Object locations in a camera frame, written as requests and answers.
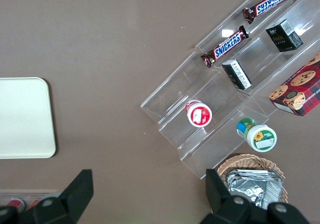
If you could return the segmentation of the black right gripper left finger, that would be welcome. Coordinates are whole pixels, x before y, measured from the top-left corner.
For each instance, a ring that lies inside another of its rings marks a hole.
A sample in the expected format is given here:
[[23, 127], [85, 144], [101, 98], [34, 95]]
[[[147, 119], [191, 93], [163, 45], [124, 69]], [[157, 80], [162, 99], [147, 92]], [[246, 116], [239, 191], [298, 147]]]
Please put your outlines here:
[[94, 194], [93, 173], [83, 169], [58, 196], [39, 201], [18, 217], [20, 224], [76, 224]]

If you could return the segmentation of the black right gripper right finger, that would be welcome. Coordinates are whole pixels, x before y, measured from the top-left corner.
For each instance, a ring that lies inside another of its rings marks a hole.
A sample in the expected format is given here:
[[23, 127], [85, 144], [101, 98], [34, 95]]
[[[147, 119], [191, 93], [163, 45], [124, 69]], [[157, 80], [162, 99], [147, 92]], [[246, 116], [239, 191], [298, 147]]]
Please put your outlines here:
[[251, 204], [238, 195], [231, 195], [214, 169], [207, 169], [205, 191], [212, 213], [202, 224], [248, 224], [251, 216]]

